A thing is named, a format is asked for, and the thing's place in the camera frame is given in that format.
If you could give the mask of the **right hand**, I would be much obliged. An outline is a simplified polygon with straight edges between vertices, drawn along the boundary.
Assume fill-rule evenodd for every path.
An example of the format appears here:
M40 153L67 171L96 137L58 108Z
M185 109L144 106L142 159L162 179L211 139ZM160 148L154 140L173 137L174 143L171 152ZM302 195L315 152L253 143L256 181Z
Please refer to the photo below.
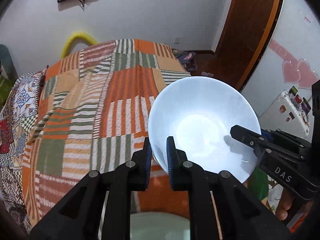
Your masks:
M291 193L287 191L287 189L283 189L281 198L275 213L276 217L279 220L284 220L287 218L288 211L291 208L294 199L295 197L292 196Z

